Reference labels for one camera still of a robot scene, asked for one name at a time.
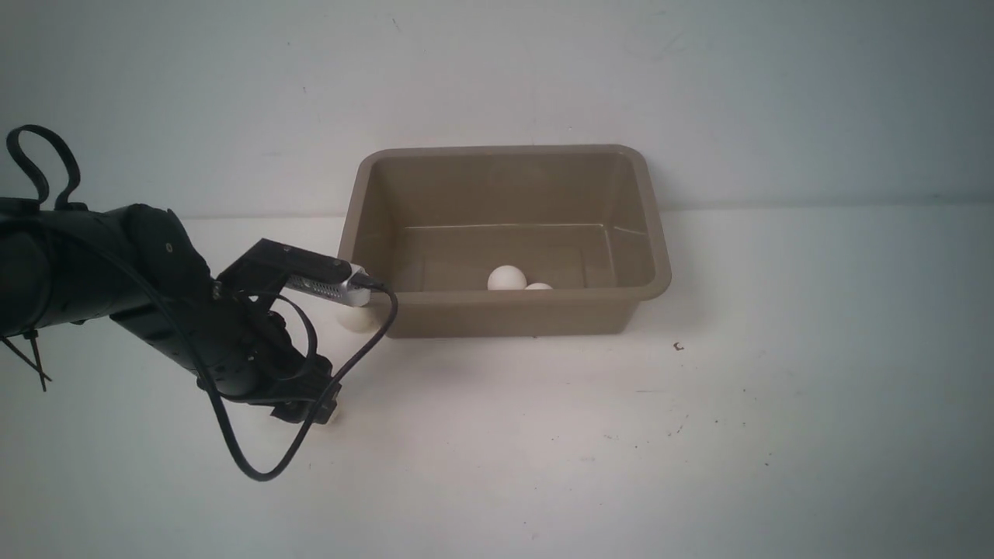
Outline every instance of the white table surface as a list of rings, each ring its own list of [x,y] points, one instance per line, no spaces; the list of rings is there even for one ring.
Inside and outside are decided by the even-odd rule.
[[[189,221],[215,272],[340,219]],[[4,557],[990,557],[994,207],[663,214],[624,334],[387,340],[289,470],[108,320],[0,353]],[[364,336],[304,295],[336,365]],[[679,342],[682,351],[674,348]],[[231,406],[249,457],[294,431]]]

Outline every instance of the black strap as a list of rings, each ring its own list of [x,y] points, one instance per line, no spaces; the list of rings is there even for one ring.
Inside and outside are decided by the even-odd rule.
[[[0,341],[2,341],[4,343],[4,345],[6,345],[7,347],[9,347],[10,350],[14,352],[15,355],[17,355],[18,357],[20,357],[22,361],[24,361],[25,363],[27,363],[32,369],[35,370],[35,372],[38,373],[38,378],[41,379],[41,381],[42,381],[42,392],[48,392],[49,391],[49,387],[48,387],[48,385],[45,384],[45,381],[52,382],[52,377],[50,377],[49,375],[45,374],[45,369],[42,368],[42,355],[38,351],[38,330],[34,330],[33,329],[30,332],[25,333],[24,337],[26,337],[29,340],[31,340],[31,349],[35,353],[35,361],[34,362],[32,362],[31,359],[29,359],[27,355],[25,355],[24,353],[22,353],[21,350],[18,349],[16,345],[14,345],[13,343],[11,343],[9,339],[7,339],[7,338],[0,338]]]
[[[10,156],[17,163],[18,167],[24,171],[24,174],[28,175],[31,182],[35,185],[35,190],[38,191],[38,203],[41,204],[49,199],[49,181],[45,178],[45,173],[35,165],[34,161],[28,158],[24,154],[24,150],[21,149],[21,143],[18,141],[18,137],[21,132],[33,132],[39,136],[45,138],[52,147],[55,148],[56,153],[63,160],[63,164],[66,165],[66,171],[69,173],[69,184],[66,188],[59,194],[56,198],[56,209],[57,210],[69,210],[72,206],[69,203],[69,195],[73,193],[78,186],[80,186],[80,166],[76,163],[76,158],[73,157],[73,153],[69,150],[66,143],[59,137],[58,134],[52,132],[51,130],[39,126],[37,124],[25,124],[14,128],[7,134],[7,151]]]

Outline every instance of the plastic bin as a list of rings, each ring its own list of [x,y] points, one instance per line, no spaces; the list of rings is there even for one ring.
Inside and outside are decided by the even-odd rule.
[[[391,337],[617,333],[671,277],[645,160],[620,145],[374,153],[338,255],[397,292]],[[554,289],[488,291],[501,265]]]

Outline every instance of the black robotic arm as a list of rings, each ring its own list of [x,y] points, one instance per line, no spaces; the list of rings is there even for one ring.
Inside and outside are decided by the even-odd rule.
[[[47,139],[70,173],[54,211],[41,210],[48,182],[18,143],[22,131]],[[109,316],[125,329],[197,375],[208,393],[229,450],[239,467],[258,480],[286,468],[314,422],[327,423],[337,406],[342,377],[386,333],[397,299],[361,268],[335,258],[261,240],[216,279],[171,211],[132,205],[91,212],[69,202],[80,181],[68,147],[41,126],[22,126],[7,148],[38,190],[38,200],[0,198],[0,338],[39,328]],[[370,290],[386,293],[391,311],[381,329],[336,374],[316,352],[313,325],[280,294],[285,287],[361,306]],[[282,299],[300,314],[308,334],[306,354],[293,347],[282,316],[271,310]],[[31,363],[47,378],[41,363]],[[252,468],[231,430],[222,398],[272,408],[271,414],[302,423],[286,456],[271,472]]]

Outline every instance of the white wall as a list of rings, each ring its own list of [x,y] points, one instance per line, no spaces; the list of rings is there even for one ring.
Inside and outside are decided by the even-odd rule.
[[[186,216],[339,214],[375,150],[532,142],[631,145],[667,207],[994,200],[992,21],[983,0],[8,0],[0,128],[63,134],[94,208]],[[30,192],[4,160],[0,193]]]

